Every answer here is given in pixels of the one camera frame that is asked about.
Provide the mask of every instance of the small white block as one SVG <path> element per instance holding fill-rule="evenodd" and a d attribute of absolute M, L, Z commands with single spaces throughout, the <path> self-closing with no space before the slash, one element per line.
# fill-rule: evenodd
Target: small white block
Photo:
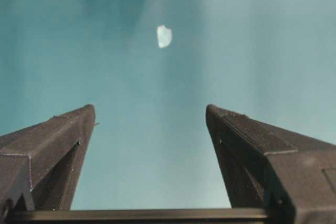
<path fill-rule="evenodd" d="M 157 42 L 160 48 L 169 46 L 173 39 L 173 33 L 171 29 L 166 28 L 164 25 L 157 27 Z"/>

